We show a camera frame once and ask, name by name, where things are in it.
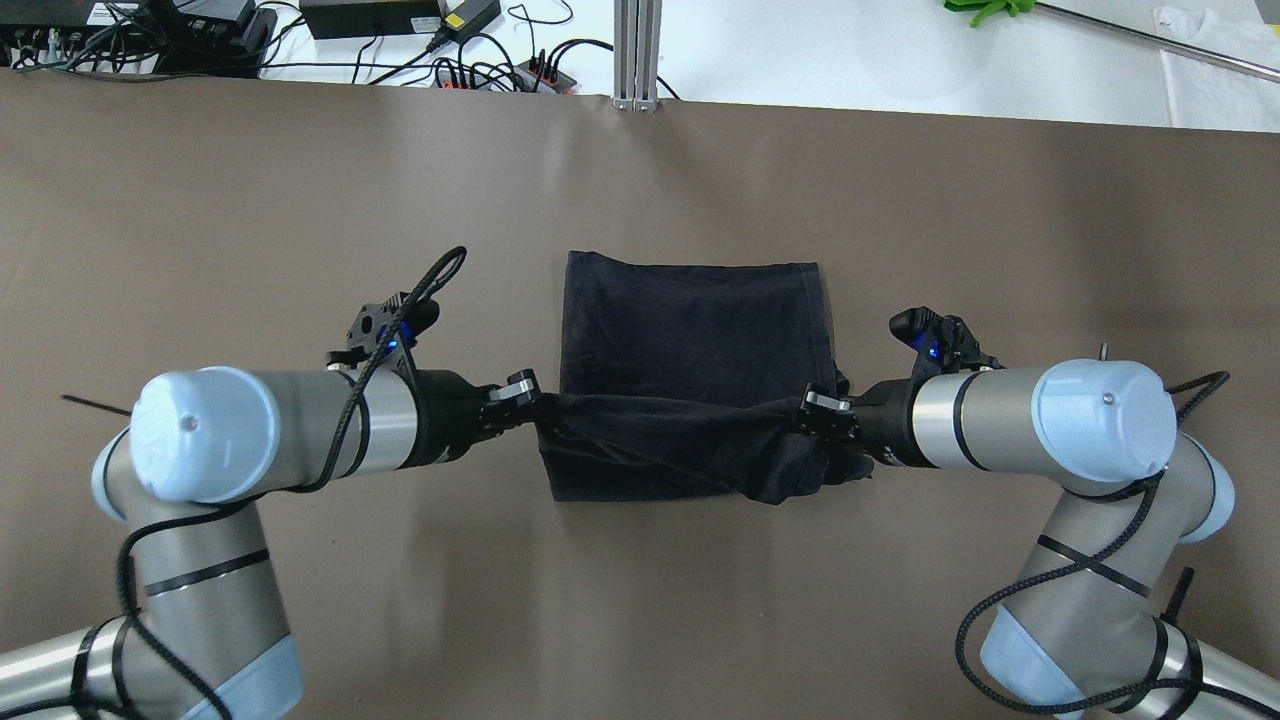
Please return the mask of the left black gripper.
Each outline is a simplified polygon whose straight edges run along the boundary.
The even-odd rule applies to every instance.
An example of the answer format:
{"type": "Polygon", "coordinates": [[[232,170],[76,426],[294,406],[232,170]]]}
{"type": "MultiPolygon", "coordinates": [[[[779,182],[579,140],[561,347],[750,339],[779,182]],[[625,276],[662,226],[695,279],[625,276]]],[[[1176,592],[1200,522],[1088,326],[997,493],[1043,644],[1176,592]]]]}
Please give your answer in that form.
{"type": "Polygon", "coordinates": [[[415,468],[456,461],[476,443],[535,421],[540,411],[541,388],[531,369],[516,372],[502,386],[472,386],[448,370],[417,370],[412,391],[419,413],[415,468]]]}

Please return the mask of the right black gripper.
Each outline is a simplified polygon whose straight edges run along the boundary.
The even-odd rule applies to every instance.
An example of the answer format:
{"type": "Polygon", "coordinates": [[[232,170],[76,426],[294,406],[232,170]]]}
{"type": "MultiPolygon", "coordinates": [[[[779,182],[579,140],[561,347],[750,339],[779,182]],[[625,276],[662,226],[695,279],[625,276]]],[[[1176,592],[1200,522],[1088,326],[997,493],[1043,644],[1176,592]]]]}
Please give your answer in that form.
{"type": "Polygon", "coordinates": [[[800,428],[877,462],[914,468],[915,392],[909,379],[882,380],[859,396],[836,396],[810,383],[800,398],[800,428]]]}

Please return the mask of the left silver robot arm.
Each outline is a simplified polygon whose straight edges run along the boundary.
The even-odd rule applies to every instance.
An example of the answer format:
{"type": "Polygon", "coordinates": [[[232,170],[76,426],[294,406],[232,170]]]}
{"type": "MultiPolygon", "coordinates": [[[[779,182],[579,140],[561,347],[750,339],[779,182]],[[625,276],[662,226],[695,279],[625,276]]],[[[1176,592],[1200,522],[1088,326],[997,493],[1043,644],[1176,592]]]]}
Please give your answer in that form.
{"type": "Polygon", "coordinates": [[[3,656],[5,719],[280,719],[303,694],[257,501],[449,462],[532,418],[530,370],[246,372],[151,379],[91,488],[125,525],[122,611],[3,656]]]}

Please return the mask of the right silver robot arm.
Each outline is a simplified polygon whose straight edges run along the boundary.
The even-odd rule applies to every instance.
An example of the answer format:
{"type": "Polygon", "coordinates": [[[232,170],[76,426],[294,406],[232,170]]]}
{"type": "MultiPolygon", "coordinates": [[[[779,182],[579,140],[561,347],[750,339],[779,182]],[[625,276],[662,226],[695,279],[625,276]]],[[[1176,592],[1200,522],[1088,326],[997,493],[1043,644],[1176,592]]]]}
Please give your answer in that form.
{"type": "Polygon", "coordinates": [[[1275,719],[1277,680],[1146,609],[1174,550],[1233,514],[1233,479],[1181,429],[1174,391],[1133,361],[1007,369],[925,355],[856,397],[805,388],[800,425],[901,468],[1042,477],[1060,498],[1020,574],[966,612],[961,674],[1015,712],[1275,719]]]}

